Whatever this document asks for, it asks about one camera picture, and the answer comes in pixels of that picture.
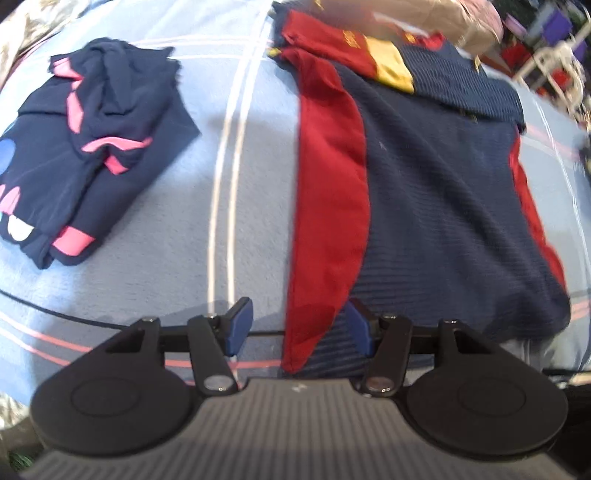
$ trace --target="white stripe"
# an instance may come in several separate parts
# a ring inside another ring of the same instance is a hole
[[[247,38],[237,38],[237,39],[225,39],[220,38],[216,40],[193,40],[193,41],[171,41],[171,42],[160,42],[160,43],[136,43],[136,42],[129,42],[132,45],[135,45],[140,48],[166,48],[166,47],[193,47],[193,46],[200,46],[200,45],[240,45],[245,46],[248,43]]]
[[[252,57],[254,52],[256,41],[260,35],[262,27],[265,23],[265,19],[269,12],[270,3],[265,1],[264,6],[255,21],[252,29],[252,41],[244,48],[242,58],[236,68],[234,74],[234,80],[232,81],[232,87],[230,89],[230,95],[228,97],[228,104],[226,105],[226,116],[224,117],[222,136],[220,143],[217,148],[216,166],[213,177],[213,191],[212,191],[212,202],[210,208],[209,217],[209,239],[207,241],[207,304],[209,310],[213,313],[213,303],[215,300],[215,282],[216,282],[216,232],[217,232],[217,214],[219,210],[220,202],[220,184],[222,182],[222,171],[224,157],[226,156],[226,148],[228,147],[228,138],[230,136],[230,126],[236,106],[238,104],[238,96],[240,94],[240,88],[244,75],[246,73],[246,67],[248,66],[249,58]]]
[[[544,153],[547,153],[548,155],[552,156],[553,158],[556,158],[556,155],[554,155],[554,151],[550,147],[544,145],[542,142],[540,142],[538,140],[534,140],[533,138],[530,138],[530,137],[521,137],[521,142],[529,145],[530,147],[536,148]]]
[[[235,293],[235,271],[234,256],[236,247],[236,197],[238,195],[238,178],[240,176],[240,161],[242,158],[242,147],[244,145],[244,135],[246,133],[246,120],[251,108],[252,95],[255,90],[256,75],[261,66],[262,56],[267,48],[267,39],[271,33],[271,24],[266,23],[262,30],[258,48],[255,52],[255,60],[251,63],[246,77],[244,94],[242,95],[242,105],[240,107],[240,117],[238,120],[238,131],[236,133],[236,146],[234,148],[234,157],[232,160],[232,180],[230,182],[230,202],[228,207],[228,303],[234,305],[236,302]]]
[[[550,144],[552,144],[552,149],[554,150],[554,155],[556,156],[556,158],[558,158],[558,162],[560,163],[560,168],[562,169],[562,175],[564,177],[564,181],[566,182],[566,187],[568,188],[569,193],[570,193],[570,197],[573,201],[574,218],[575,218],[575,220],[577,220],[577,228],[579,230],[579,236],[580,236],[581,242],[583,243],[583,252],[585,255],[585,264],[587,267],[587,271],[586,271],[587,278],[585,278],[585,281],[588,281],[589,274],[591,273],[591,261],[589,261],[589,252],[587,250],[587,241],[585,239],[585,234],[583,232],[583,225],[581,223],[581,217],[579,216],[579,205],[577,204],[577,198],[574,194],[573,186],[570,183],[569,175],[566,172],[566,168],[564,166],[564,161],[562,160],[562,157],[560,156],[558,148],[556,147],[556,142],[554,141],[554,135],[552,134],[552,130],[550,129],[550,126],[548,124],[548,120],[546,119],[546,115],[544,114],[544,111],[542,110],[542,108],[540,107],[540,104],[538,103],[538,101],[535,98],[534,98],[534,103],[535,103],[535,107],[538,109],[538,113],[540,114],[540,117],[542,117],[542,121],[544,122],[544,127],[546,128],[546,134],[548,135],[548,138],[550,139]]]
[[[216,45],[216,46],[232,46],[232,45],[237,45],[237,46],[246,46],[247,45],[247,41],[245,40],[247,37],[244,37],[243,40],[204,40],[204,41],[194,41],[194,42],[188,42],[188,43],[174,43],[174,42],[170,42],[170,43],[160,43],[160,44],[146,44],[146,45],[139,45],[137,42],[129,42],[132,45],[136,45],[139,46],[141,48],[166,48],[166,47],[198,47],[201,45]],[[48,62],[49,57],[51,57],[54,54],[36,54],[36,55],[31,55],[30,57],[27,57],[26,60],[26,65],[27,66],[31,66],[34,63],[46,63]],[[230,56],[224,56],[222,54],[221,58],[241,58],[240,55],[230,55]]]
[[[189,34],[189,35],[179,35],[177,37],[161,37],[161,38],[141,38],[140,40],[130,41],[129,43],[133,44],[142,44],[142,43],[163,43],[163,42],[170,42],[170,41],[179,41],[179,40],[252,40],[252,36],[248,35],[201,35],[201,34]]]
[[[175,59],[175,60],[197,60],[197,59],[229,59],[229,60],[242,60],[244,58],[246,58],[247,60],[258,60],[260,61],[273,61],[272,59],[269,58],[263,58],[262,56],[253,56],[253,57],[244,57],[242,55],[230,55],[230,54],[208,54],[208,53],[204,53],[202,55],[178,55],[175,57],[170,57],[171,59]]]

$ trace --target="bed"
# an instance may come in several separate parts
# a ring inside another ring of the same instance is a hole
[[[3,242],[0,289],[63,316],[117,324],[154,315],[176,325],[189,314],[223,313],[249,296],[253,330],[282,328],[299,105],[292,76],[266,54],[270,6],[269,0],[112,0],[20,64],[0,93],[0,131],[49,78],[52,54],[98,37],[146,48],[173,46],[182,64],[180,93],[202,136],[81,265],[55,263],[40,271]],[[591,186],[578,157],[584,132],[549,103],[516,88],[527,121],[521,162],[547,238],[562,260],[572,314],[554,339],[506,347],[536,368],[581,370],[591,355]],[[41,381],[113,333],[0,296],[0,391],[27,404]],[[308,367],[312,376],[362,365],[341,319],[318,351],[321,361]],[[242,379],[276,376],[280,358],[281,338],[253,338],[230,364]],[[168,356],[167,366],[191,379],[186,356]]]

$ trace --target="navy blue jersey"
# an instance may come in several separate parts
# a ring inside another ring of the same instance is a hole
[[[497,341],[561,331],[569,298],[518,161],[512,86],[441,35],[382,41],[275,10],[301,100],[283,368],[302,368],[349,297]]]

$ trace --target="beige cloth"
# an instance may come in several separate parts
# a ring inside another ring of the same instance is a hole
[[[441,32],[456,47],[480,55],[500,42],[498,32],[502,32],[502,23],[492,4],[471,1],[470,8],[464,3],[466,0],[314,0],[314,3],[320,3],[321,8],[326,7],[327,12],[330,10],[335,15],[339,14],[339,4],[348,4],[359,12],[373,12],[375,21],[380,23],[393,19],[427,33]],[[363,33],[369,29],[371,35],[371,25],[358,25],[363,23],[363,18],[360,13],[353,24]]]
[[[483,54],[501,40],[484,19],[474,17],[456,0],[388,0],[387,10],[384,14],[396,20],[428,33],[443,33],[472,55]]]
[[[75,20],[89,4],[90,0],[24,0],[0,24],[0,86],[19,55]]]

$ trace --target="red object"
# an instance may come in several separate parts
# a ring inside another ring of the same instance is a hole
[[[429,37],[423,35],[412,35],[412,37],[414,37],[415,41],[410,41],[408,37],[406,37],[406,40],[413,45],[418,45],[433,51],[440,50],[446,40],[442,33],[434,33]]]
[[[377,67],[369,54],[365,37],[357,32],[329,27],[320,20],[292,10],[281,35],[293,47],[336,61],[364,77],[376,76]]]
[[[525,48],[525,45],[519,41],[511,47],[501,50],[501,58],[511,70],[517,70],[530,57],[531,53]]]
[[[509,153],[509,167],[511,168],[511,173],[513,175],[515,192],[519,197],[521,211],[523,212],[525,220],[527,221],[531,236],[534,238],[536,245],[538,245],[542,257],[544,257],[548,262],[550,270],[554,274],[556,280],[558,280],[566,290],[566,281],[564,279],[564,270],[562,268],[562,264],[560,263],[560,259],[558,258],[554,248],[552,248],[546,241],[544,227],[542,226],[542,222],[538,216],[534,199],[531,196],[530,188],[527,184],[527,176],[525,175],[523,167],[519,163],[520,143],[521,139],[519,137],[519,132],[517,132],[515,143],[513,144],[513,148]]]
[[[301,102],[282,360],[284,370],[296,372],[330,329],[361,269],[369,189],[363,120],[336,69],[299,48],[286,48],[282,57],[299,72]]]
[[[569,87],[569,83],[571,82],[570,75],[563,69],[557,69],[553,71],[552,78],[556,83],[558,83],[558,86],[563,92],[566,91],[566,89]]]

